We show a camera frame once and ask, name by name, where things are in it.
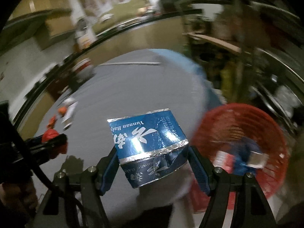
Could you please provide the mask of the metal storage rack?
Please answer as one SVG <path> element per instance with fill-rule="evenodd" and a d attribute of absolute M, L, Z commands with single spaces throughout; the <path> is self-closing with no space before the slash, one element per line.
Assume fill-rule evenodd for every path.
<path fill-rule="evenodd" d="M 238 56 L 233 101 L 258 102 L 294 132 L 303 127 L 303 0 L 179 0 L 182 16 L 193 5 L 222 11 L 204 32 L 185 26 L 190 42 L 202 40 Z"/>

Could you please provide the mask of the white thin rod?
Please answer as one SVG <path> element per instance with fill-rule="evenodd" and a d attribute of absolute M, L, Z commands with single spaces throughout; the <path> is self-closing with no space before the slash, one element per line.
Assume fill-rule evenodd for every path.
<path fill-rule="evenodd" d="M 143 62 L 143 61 L 132 61 L 132 62 L 111 62 L 111 63 L 102 63 L 98 66 L 107 66 L 107 65 L 160 65 L 161 62 Z"/>

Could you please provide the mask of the red plastic mesh basket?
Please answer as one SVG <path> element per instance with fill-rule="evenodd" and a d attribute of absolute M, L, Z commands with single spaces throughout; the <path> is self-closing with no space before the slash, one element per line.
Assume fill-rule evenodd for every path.
<path fill-rule="evenodd" d="M 289 157 L 283 132 L 267 113 L 252 105 L 225 104 L 208 111 L 191 145 L 228 173 L 253 173 L 266 198 L 284 181 Z"/>

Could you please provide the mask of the grey table cloth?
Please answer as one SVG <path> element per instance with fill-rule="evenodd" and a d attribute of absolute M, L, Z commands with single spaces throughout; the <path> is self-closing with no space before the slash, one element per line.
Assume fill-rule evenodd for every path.
<path fill-rule="evenodd" d="M 132 61 L 161 64 L 97 66 L 94 76 L 73 94 L 78 105 L 66 131 L 68 151 L 42 165 L 49 179 L 58 171 L 82 172 L 108 155 L 114 145 L 107 122 L 110 118 L 168 108 L 190 138 L 206 111 L 221 105 L 203 69 L 182 54 L 143 49 L 107 63 Z M 189 165 L 135 189 L 119 170 L 101 201 L 115 227 L 168 227 L 174 203 L 189 192 L 191 182 Z"/>

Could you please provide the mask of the blue foil carton box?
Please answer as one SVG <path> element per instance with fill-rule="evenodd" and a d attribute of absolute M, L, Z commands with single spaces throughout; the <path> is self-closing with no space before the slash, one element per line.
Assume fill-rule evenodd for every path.
<path fill-rule="evenodd" d="M 165 178 L 186 164 L 189 141 L 170 109 L 107 122 L 119 164 L 132 188 Z"/>

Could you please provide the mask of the orange snack wrapper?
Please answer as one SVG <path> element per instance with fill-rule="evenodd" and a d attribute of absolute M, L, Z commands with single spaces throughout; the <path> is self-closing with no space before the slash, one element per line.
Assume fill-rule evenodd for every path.
<path fill-rule="evenodd" d="M 65 99 L 62 106 L 58 108 L 57 114 L 62 119 L 61 124 L 64 131 L 72 126 L 77 105 L 78 102 L 71 97 Z"/>

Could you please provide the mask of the waterfall landscape poster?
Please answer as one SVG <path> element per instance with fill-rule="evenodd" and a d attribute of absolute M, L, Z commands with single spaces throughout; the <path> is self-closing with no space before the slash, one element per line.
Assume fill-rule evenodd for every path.
<path fill-rule="evenodd" d="M 150 5 L 149 0 L 80 0 L 95 34 L 133 19 L 139 9 Z"/>

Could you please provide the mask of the red white bowl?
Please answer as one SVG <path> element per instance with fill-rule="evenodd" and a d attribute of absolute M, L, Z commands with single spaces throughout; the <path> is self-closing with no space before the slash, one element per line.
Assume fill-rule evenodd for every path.
<path fill-rule="evenodd" d="M 94 65 L 90 58 L 85 58 L 72 68 L 74 79 L 77 83 L 83 83 L 94 76 Z"/>

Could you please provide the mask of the blue plastic bag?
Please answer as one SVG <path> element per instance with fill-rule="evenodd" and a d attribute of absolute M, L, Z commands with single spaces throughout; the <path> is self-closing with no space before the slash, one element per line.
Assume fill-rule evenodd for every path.
<path fill-rule="evenodd" d="M 242 137 L 239 141 L 232 143 L 233 171 L 232 173 L 237 176 L 243 176 L 250 172 L 256 175 L 256 170 L 247 165 L 252 152 L 261 153 L 258 144 L 247 137 Z"/>

